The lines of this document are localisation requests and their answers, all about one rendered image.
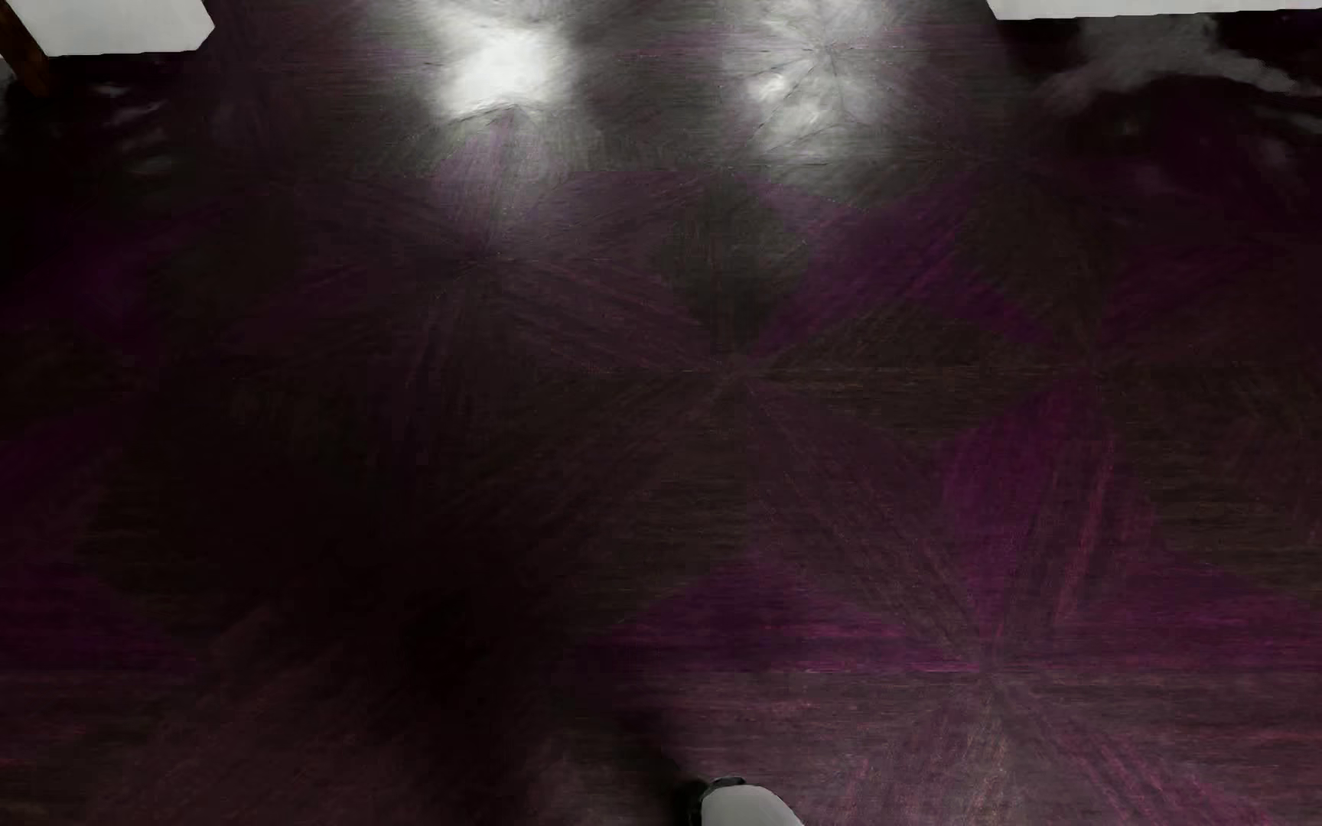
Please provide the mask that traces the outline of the white robot foot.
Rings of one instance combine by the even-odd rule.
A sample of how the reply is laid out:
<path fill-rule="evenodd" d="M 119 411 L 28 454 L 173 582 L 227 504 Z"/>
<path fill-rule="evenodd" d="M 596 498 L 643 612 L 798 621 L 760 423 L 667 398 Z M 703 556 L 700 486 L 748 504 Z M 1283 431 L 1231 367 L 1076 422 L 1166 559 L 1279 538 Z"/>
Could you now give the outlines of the white robot foot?
<path fill-rule="evenodd" d="M 693 782 L 683 826 L 805 826 L 787 801 L 739 776 Z"/>

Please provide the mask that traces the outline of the brown wooden furniture leg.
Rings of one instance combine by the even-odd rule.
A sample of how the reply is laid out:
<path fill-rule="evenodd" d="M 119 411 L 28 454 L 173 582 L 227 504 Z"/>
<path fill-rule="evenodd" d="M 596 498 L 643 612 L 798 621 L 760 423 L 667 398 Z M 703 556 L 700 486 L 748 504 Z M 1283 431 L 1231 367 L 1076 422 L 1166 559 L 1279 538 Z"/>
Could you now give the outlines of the brown wooden furniture leg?
<path fill-rule="evenodd" d="M 8 0 L 0 0 L 0 57 L 32 96 L 46 99 L 53 95 L 56 79 L 46 52 L 19 13 L 11 9 Z"/>

